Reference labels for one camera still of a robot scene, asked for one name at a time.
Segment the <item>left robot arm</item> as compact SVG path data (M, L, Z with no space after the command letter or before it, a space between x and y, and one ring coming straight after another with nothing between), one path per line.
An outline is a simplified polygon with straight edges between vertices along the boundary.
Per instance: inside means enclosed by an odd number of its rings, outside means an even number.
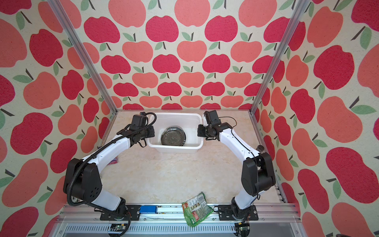
M72 159L67 167L64 193L70 206L86 204L115 215L126 215L125 199L103 189L100 174L120 153L155 136L154 127L128 125L107 144L83 159Z

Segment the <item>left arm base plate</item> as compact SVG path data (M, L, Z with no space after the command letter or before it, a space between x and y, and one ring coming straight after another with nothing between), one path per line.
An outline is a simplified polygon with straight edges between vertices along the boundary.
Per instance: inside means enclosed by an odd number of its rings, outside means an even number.
M141 205L122 205L113 212L102 211L101 221L138 221L140 219Z

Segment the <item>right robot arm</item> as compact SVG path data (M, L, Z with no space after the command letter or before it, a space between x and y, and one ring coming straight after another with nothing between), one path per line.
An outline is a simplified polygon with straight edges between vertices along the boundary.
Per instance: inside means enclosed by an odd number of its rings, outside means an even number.
M245 220L253 202L276 184L271 156L249 146L226 122L207 126L200 124L197 136L220 141L241 161L242 189L232 198L231 209L236 220Z

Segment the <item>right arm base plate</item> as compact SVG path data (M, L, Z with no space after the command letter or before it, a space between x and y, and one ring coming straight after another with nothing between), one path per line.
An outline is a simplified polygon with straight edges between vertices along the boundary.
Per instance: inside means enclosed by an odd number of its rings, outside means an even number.
M258 212L254 205L246 209L239 209L236 204L217 205L214 211L221 221L258 221Z

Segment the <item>clear glass plate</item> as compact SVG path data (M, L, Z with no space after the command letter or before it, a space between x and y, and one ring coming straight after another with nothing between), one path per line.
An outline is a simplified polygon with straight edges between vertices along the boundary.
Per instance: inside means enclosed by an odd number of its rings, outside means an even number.
M170 126L162 133L160 143L164 146L184 146L186 134L180 126Z

